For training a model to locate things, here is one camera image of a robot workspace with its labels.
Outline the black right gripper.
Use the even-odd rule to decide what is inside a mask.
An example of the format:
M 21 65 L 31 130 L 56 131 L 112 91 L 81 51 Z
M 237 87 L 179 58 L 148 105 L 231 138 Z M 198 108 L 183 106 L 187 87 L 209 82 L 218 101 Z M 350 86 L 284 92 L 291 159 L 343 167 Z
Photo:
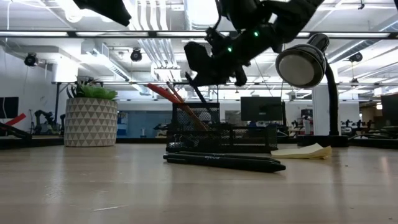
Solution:
M 211 45 L 211 55 L 197 42 L 190 41 L 184 46 L 188 66 L 197 72 L 192 81 L 195 86 L 224 84 L 230 77 L 235 77 L 236 86 L 243 86 L 247 82 L 244 66 L 250 66 L 252 59 L 269 48 L 275 52 L 282 49 L 274 25 L 265 19 L 238 29 L 234 37 L 223 35 L 215 26 L 209 27 L 205 40 Z

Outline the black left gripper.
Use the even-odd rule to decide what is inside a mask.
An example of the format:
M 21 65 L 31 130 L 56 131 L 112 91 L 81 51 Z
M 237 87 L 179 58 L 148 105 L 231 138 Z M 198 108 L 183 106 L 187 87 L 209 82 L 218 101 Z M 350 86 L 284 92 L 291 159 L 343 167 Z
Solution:
M 73 0 L 80 9 L 89 9 L 127 27 L 132 19 L 123 0 Z

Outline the yellow sticky note pad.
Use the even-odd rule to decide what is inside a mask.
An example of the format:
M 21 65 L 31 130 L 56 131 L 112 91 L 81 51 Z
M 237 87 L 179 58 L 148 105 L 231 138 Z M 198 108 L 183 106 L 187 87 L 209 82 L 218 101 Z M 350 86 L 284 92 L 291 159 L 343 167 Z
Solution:
M 296 149 L 281 149 L 271 152 L 279 159 L 327 159 L 332 155 L 332 147 L 323 147 L 318 143 Z

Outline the black mesh desk organizer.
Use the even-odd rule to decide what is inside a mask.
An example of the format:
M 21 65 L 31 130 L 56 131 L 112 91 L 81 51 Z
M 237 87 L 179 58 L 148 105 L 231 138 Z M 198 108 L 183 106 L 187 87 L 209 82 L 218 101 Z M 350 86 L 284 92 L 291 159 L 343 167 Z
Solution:
M 270 153 L 278 149 L 275 126 L 233 126 L 220 120 L 219 103 L 183 103 L 191 115 L 173 104 L 169 142 L 184 142 L 182 151 L 215 153 Z

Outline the black computer monitor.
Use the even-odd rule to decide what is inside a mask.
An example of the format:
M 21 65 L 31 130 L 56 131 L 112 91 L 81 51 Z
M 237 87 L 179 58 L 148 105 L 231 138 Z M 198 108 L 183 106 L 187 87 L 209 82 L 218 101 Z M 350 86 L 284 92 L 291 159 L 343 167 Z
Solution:
M 281 97 L 241 97 L 242 121 L 282 121 Z
M 398 93 L 382 95 L 382 116 L 389 126 L 398 126 Z

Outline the black gooseneck desk lamp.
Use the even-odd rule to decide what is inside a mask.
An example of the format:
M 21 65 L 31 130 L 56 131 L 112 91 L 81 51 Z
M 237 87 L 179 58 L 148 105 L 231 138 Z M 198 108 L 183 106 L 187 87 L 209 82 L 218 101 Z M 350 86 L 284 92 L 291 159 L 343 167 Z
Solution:
M 296 88 L 313 88 L 325 77 L 328 88 L 329 133 L 299 135 L 298 146 L 319 144 L 323 147 L 348 147 L 346 136 L 339 133 L 338 127 L 338 89 L 333 70 L 328 63 L 325 50 L 329 46 L 329 37 L 316 33 L 306 44 L 298 44 L 281 52 L 276 59 L 276 70 L 279 76 Z

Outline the green succulent plant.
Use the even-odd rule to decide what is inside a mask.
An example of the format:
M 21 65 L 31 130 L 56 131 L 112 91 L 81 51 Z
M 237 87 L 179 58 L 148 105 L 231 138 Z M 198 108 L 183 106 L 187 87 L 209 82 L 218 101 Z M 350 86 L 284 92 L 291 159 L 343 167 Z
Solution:
M 89 78 L 87 80 L 78 79 L 74 85 L 66 89 L 69 99 L 72 98 L 97 98 L 103 100 L 115 100 L 118 96 L 117 91 L 104 88 L 101 82 Z

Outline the white triangle-pattern plant pot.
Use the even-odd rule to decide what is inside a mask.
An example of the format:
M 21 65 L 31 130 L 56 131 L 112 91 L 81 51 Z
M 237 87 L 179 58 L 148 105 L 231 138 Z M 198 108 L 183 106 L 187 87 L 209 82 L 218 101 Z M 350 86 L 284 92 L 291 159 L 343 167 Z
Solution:
M 106 147 L 116 144 L 118 104 L 98 98 L 71 98 L 65 111 L 64 146 Z

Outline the red bar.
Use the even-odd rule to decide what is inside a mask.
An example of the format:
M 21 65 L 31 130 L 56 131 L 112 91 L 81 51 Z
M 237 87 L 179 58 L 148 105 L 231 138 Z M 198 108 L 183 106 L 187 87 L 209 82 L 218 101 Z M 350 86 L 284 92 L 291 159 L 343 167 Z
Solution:
M 22 114 L 16 116 L 15 118 L 12 118 L 11 120 L 7 121 L 6 123 L 0 123 L 0 128 L 5 128 L 6 126 L 13 126 L 25 118 L 26 118 L 26 115 L 24 113 L 22 113 Z

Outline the black wall screen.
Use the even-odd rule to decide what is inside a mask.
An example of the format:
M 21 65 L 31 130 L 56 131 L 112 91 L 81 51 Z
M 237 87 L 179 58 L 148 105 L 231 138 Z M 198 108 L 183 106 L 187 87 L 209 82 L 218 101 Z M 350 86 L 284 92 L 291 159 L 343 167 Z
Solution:
M 0 119 L 16 118 L 19 115 L 19 97 L 0 97 Z

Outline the black table frame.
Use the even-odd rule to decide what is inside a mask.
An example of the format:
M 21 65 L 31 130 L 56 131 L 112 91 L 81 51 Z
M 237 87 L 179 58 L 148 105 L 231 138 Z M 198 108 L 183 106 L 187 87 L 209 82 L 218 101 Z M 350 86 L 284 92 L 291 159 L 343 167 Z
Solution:
M 116 144 L 166 144 L 166 138 L 117 138 Z M 63 145 L 63 138 L 57 136 L 34 136 L 31 140 L 0 137 L 0 149 L 46 147 Z M 398 150 L 398 140 L 391 139 L 353 139 L 350 146 L 371 147 L 376 149 Z

